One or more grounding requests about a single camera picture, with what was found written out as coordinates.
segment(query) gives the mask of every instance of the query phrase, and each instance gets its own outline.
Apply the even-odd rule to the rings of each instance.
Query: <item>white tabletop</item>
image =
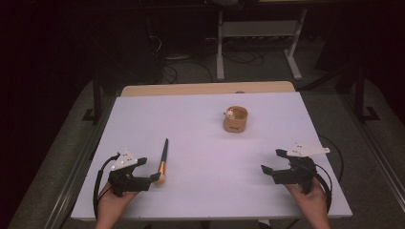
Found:
[[[224,130],[230,106],[248,110],[241,134]],[[264,175],[261,165],[288,169],[276,149],[296,141],[320,146],[299,93],[192,94],[119,97],[72,213],[74,219],[95,219],[96,173],[105,160],[129,149],[147,157],[135,177],[157,172],[164,140],[169,139],[166,182],[140,193],[124,214],[127,219],[284,219],[301,214],[283,185]],[[352,211],[325,155],[312,156],[333,182],[332,218]],[[111,162],[101,187],[106,182]],[[318,173],[328,181],[322,172]]]

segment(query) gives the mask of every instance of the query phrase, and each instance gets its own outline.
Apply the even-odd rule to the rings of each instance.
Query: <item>white tag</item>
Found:
[[[305,157],[305,156],[313,156],[313,155],[321,155],[329,153],[329,148],[323,148],[319,146],[309,145],[301,142],[295,142],[295,145],[292,147],[291,150],[287,151],[288,156],[298,156],[298,157]]]
[[[134,156],[129,152],[128,149],[125,149],[124,152],[119,156],[116,163],[111,167],[111,170],[119,170],[131,165],[135,165],[138,163],[138,160],[134,158]]]

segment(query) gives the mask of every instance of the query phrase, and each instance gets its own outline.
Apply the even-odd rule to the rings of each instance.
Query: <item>person's left hand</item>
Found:
[[[98,196],[96,229],[113,228],[121,218],[128,204],[138,194],[138,192],[122,193],[122,197],[119,198],[113,194],[110,188],[111,184],[107,182]]]

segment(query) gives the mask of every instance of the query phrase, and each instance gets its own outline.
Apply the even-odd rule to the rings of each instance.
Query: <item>brown basket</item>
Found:
[[[245,130],[247,121],[247,109],[238,106],[232,106],[227,111],[233,109],[234,119],[224,118],[224,129],[230,133],[241,133]]]

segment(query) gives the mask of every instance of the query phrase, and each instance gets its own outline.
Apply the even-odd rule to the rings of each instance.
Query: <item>hand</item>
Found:
[[[300,207],[301,212],[307,218],[312,228],[330,228],[326,195],[316,178],[312,180],[310,193],[306,195],[302,193],[301,187],[294,184],[286,184],[286,188],[294,197],[295,202]]]
[[[111,191],[111,184],[107,182],[98,198],[98,218],[96,229],[111,229],[121,218],[131,200],[138,192],[123,193],[119,198]]]

